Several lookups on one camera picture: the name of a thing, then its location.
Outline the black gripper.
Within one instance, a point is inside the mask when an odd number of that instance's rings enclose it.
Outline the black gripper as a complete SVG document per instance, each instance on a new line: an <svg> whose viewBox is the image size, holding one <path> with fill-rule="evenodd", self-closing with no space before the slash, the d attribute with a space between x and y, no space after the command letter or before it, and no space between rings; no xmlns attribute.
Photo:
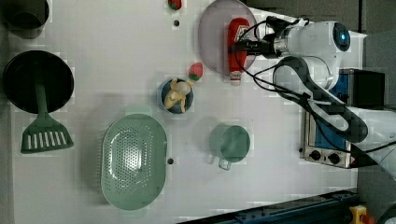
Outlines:
<svg viewBox="0 0 396 224"><path fill-rule="evenodd" d="M263 39L238 40L231 44L231 51L246 52L248 56L263 56L266 59L276 59L275 36L266 35Z"/></svg>

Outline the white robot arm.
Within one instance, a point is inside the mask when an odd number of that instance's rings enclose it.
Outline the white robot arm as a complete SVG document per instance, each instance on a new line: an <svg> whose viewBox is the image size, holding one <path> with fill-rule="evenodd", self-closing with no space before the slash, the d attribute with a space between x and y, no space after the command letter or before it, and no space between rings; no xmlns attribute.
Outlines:
<svg viewBox="0 0 396 224"><path fill-rule="evenodd" d="M257 25L238 24L229 29L230 72L245 69L244 53L277 59L269 83L272 91L300 105L389 175L395 175L395 113L347 105L330 93L351 44L345 25L336 21L278 22L274 18L267 22L274 31L256 40L248 34L255 33Z"/></svg>

